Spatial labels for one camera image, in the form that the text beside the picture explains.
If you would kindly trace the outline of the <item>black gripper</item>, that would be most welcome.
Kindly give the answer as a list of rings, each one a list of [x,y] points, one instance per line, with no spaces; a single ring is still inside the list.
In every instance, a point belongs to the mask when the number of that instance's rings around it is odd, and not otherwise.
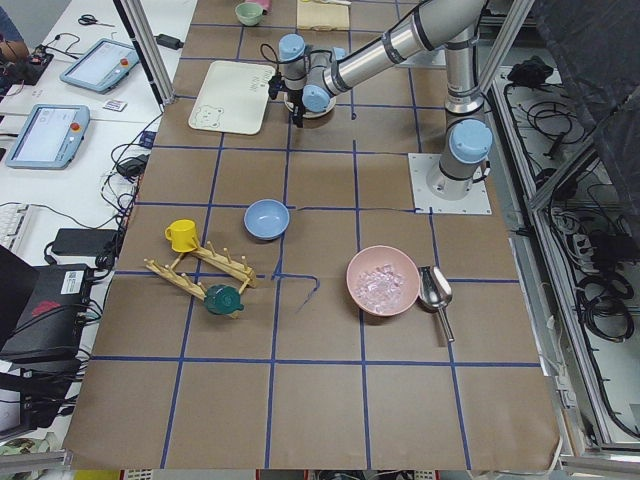
[[[287,94],[288,102],[293,104],[291,111],[292,122],[298,128],[304,126],[305,107],[302,100],[304,86],[304,74],[297,78],[292,78],[276,72],[268,82],[268,95],[271,100],[275,100],[280,92]]]

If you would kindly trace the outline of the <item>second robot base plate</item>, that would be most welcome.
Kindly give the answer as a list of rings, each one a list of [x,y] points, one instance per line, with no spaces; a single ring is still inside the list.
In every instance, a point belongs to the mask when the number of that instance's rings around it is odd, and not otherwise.
[[[446,69],[445,47],[435,50],[421,50],[403,62],[396,64],[398,68]]]

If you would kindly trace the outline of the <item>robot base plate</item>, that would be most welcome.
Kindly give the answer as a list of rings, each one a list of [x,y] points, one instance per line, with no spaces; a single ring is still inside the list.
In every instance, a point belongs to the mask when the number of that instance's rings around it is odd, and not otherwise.
[[[440,157],[440,154],[408,154],[414,208],[424,214],[491,215],[481,168],[476,169],[470,180],[451,180],[440,171]]]

